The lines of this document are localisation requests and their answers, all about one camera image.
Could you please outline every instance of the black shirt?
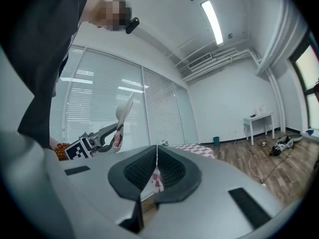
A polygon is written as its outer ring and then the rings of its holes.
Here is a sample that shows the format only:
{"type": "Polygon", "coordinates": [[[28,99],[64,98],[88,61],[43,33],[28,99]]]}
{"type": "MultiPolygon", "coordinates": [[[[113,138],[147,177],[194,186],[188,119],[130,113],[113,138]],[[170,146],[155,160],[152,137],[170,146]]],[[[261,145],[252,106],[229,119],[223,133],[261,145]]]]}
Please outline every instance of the black shirt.
{"type": "Polygon", "coordinates": [[[34,94],[18,132],[49,148],[52,91],[87,0],[32,0],[3,49],[34,94]]]}

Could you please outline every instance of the orange textured object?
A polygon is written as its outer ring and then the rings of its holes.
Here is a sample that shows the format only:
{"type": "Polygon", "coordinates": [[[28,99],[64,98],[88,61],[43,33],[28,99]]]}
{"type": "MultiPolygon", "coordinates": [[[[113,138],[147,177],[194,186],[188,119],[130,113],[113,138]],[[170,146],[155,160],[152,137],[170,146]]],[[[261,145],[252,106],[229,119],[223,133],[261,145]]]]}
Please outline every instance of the orange textured object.
{"type": "Polygon", "coordinates": [[[56,153],[56,155],[60,161],[67,160],[64,149],[67,148],[68,146],[70,146],[69,143],[63,142],[63,143],[59,143],[56,146],[56,148],[54,149],[54,152],[56,153]]]}

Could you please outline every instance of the person's neck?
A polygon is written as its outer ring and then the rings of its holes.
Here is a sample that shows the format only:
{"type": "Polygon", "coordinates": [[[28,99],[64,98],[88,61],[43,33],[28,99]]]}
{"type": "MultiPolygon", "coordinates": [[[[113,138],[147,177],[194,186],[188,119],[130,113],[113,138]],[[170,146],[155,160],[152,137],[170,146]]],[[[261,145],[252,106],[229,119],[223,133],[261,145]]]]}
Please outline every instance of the person's neck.
{"type": "Polygon", "coordinates": [[[94,21],[101,1],[103,0],[87,0],[79,23],[94,21]]]}

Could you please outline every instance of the black cable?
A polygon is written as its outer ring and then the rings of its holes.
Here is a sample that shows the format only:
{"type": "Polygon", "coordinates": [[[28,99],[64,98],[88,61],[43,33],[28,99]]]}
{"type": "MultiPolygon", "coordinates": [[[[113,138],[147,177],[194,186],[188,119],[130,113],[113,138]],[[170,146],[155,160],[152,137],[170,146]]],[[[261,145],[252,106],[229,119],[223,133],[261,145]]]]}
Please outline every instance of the black cable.
{"type": "Polygon", "coordinates": [[[289,157],[289,155],[293,152],[293,149],[294,147],[292,147],[292,150],[290,151],[290,153],[274,167],[274,169],[270,172],[270,174],[267,175],[267,177],[264,179],[264,183],[266,182],[267,178],[273,173],[276,167],[279,166],[282,162],[284,162],[289,157]]]}

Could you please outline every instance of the small white desk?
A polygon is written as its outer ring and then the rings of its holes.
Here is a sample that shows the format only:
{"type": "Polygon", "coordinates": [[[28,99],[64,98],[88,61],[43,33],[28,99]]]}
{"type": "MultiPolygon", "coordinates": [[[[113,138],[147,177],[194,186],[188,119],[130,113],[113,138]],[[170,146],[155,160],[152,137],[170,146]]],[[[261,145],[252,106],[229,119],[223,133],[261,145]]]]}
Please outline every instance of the small white desk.
{"type": "Polygon", "coordinates": [[[246,133],[246,137],[247,137],[247,141],[248,141],[248,133],[246,130],[246,125],[249,126],[250,128],[250,136],[251,136],[251,145],[254,145],[254,132],[253,132],[253,124],[252,122],[254,120],[259,120],[259,119],[264,119],[264,123],[265,123],[265,135],[267,135],[267,122],[266,122],[266,117],[270,116],[271,117],[271,126],[272,126],[272,137],[273,139],[275,139],[275,129],[274,129],[274,119],[273,119],[273,113],[266,113],[266,114],[262,114],[262,115],[256,115],[255,117],[246,117],[244,118],[244,130],[246,133]]]}

